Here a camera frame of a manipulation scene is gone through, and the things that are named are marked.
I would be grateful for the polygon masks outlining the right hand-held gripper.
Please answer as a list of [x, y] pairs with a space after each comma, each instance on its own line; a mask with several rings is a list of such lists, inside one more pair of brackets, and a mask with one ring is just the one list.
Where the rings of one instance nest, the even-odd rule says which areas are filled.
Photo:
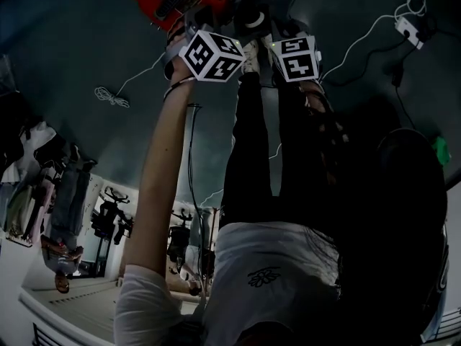
[[302, 22], [291, 19], [276, 21], [279, 35], [270, 46], [274, 64], [286, 82], [318, 80], [322, 55], [314, 35]]

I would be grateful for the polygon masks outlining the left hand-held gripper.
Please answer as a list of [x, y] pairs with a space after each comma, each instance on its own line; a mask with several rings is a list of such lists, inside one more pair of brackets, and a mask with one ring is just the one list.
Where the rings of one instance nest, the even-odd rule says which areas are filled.
[[164, 76], [170, 80], [173, 59], [180, 57], [198, 81], [227, 82], [246, 61], [237, 39], [215, 31], [211, 11], [188, 11], [175, 22], [167, 38]]

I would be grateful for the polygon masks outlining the person's left hand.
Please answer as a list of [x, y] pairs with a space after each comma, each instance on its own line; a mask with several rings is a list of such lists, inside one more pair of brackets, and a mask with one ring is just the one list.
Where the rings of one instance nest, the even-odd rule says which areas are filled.
[[[172, 51], [172, 49], [175, 48], [186, 36], [187, 34], [184, 28], [184, 20], [180, 19], [168, 33], [166, 50]], [[171, 74], [167, 76], [167, 79], [170, 80], [170, 84], [175, 84], [192, 74], [183, 59], [179, 56], [171, 58], [169, 61], [169, 71]]]

